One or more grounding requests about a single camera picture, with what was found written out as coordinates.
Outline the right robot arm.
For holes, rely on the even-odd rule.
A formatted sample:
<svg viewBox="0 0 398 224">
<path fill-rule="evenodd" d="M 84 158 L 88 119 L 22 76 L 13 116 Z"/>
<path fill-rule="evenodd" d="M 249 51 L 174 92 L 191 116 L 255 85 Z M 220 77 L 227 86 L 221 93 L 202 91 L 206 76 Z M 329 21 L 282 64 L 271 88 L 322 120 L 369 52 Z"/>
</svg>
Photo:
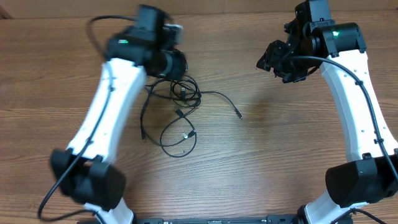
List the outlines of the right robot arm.
<svg viewBox="0 0 398 224">
<path fill-rule="evenodd" d="M 284 24 L 286 41 L 269 44 L 257 68 L 284 83 L 320 71 L 333 95 L 345 136 L 346 163 L 329 168 L 326 189 L 295 215 L 268 215 L 267 223 L 351 223 L 365 206 L 397 193 L 397 141 L 371 83 L 359 25 L 337 24 L 326 0 L 307 0 Z"/>
</svg>

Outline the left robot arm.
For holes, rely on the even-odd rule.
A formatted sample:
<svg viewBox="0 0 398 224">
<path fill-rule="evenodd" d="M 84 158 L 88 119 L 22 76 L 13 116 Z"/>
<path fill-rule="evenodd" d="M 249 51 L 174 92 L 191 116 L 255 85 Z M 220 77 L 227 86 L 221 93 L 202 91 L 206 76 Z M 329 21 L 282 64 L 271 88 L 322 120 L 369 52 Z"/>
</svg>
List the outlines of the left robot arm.
<svg viewBox="0 0 398 224">
<path fill-rule="evenodd" d="M 132 25 L 101 50 L 104 58 L 95 97 L 81 128 L 64 151 L 53 151 L 55 189 L 84 206 L 98 223 L 134 223 L 123 195 L 125 176 L 114 167 L 131 106 L 148 76 L 180 80 L 187 70 L 176 49 L 183 27 L 153 6 L 140 5 Z"/>
</svg>

